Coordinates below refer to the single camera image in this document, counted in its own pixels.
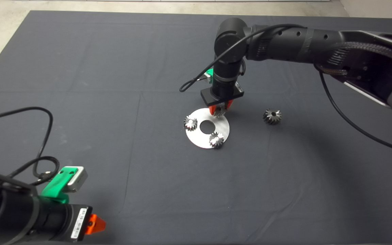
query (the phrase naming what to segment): silver gear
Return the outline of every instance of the silver gear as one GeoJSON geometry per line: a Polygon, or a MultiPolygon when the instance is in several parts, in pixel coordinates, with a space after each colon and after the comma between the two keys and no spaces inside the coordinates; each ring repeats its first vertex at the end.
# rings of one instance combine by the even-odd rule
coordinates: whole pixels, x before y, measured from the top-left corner
{"type": "Polygon", "coordinates": [[[195,130],[197,128],[197,119],[186,116],[184,119],[184,128],[189,131],[195,130]]]}
{"type": "Polygon", "coordinates": [[[215,117],[221,117],[226,113],[226,108],[224,103],[222,103],[220,106],[216,107],[216,110],[213,113],[213,116],[215,117]]]}
{"type": "Polygon", "coordinates": [[[282,113],[279,110],[268,109],[264,112],[263,119],[266,123],[275,125],[282,120],[282,113]]]}
{"type": "Polygon", "coordinates": [[[210,146],[213,148],[220,148],[224,143],[224,136],[221,133],[214,131],[210,135],[210,146]]]}

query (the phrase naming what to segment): dark gray tablecloth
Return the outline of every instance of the dark gray tablecloth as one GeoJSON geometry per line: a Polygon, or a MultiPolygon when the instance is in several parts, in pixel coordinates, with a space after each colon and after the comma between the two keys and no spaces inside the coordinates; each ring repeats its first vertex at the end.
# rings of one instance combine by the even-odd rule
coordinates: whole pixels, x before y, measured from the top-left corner
{"type": "MultiPolygon", "coordinates": [[[[45,155],[87,168],[71,202],[93,206],[108,226],[84,242],[392,243],[392,149],[342,120],[312,65],[248,62],[224,147],[187,139],[182,120],[204,107],[208,85],[178,88],[213,60],[226,18],[32,11],[1,53],[0,112],[47,107],[55,124],[45,155]],[[263,123],[269,107],[282,111],[280,125],[263,123]]],[[[392,32],[392,19],[242,18],[392,32]]],[[[353,121],[392,142],[392,110],[328,84],[353,121]]],[[[46,123],[40,112],[0,119],[0,173],[34,158],[46,123]]]]}

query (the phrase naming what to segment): barcode label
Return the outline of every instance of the barcode label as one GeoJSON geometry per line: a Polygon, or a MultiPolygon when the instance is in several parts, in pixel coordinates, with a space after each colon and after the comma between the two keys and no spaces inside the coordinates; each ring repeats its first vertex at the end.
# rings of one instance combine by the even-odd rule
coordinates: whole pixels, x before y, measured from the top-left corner
{"type": "Polygon", "coordinates": [[[87,208],[81,208],[78,214],[77,221],[75,222],[75,226],[73,227],[72,235],[70,238],[77,239],[78,235],[81,231],[81,226],[83,226],[84,217],[86,216],[87,208]]]}

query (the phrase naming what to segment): washer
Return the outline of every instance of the washer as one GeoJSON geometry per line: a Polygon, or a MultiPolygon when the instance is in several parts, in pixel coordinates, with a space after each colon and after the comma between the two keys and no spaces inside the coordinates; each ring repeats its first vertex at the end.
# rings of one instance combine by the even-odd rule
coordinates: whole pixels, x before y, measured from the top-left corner
{"type": "Polygon", "coordinates": [[[199,146],[200,148],[204,148],[204,149],[213,149],[213,147],[210,145],[211,134],[203,133],[200,130],[200,124],[203,121],[207,121],[207,120],[211,121],[216,127],[214,131],[221,133],[224,136],[224,141],[227,140],[229,136],[229,123],[225,118],[225,116],[214,117],[210,114],[210,109],[202,108],[199,110],[195,110],[193,113],[191,113],[189,115],[189,118],[197,119],[196,129],[193,131],[189,131],[189,130],[185,131],[189,140],[193,142],[193,144],[195,144],[196,146],[199,146]]]}

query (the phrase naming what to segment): floor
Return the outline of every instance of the floor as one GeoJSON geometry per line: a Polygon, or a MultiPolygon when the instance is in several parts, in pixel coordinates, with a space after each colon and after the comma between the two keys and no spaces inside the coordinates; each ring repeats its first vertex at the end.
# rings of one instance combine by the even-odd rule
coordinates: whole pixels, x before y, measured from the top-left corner
{"type": "Polygon", "coordinates": [[[339,0],[331,2],[106,2],[0,0],[0,53],[30,10],[136,13],[294,15],[347,17],[339,0]]]}

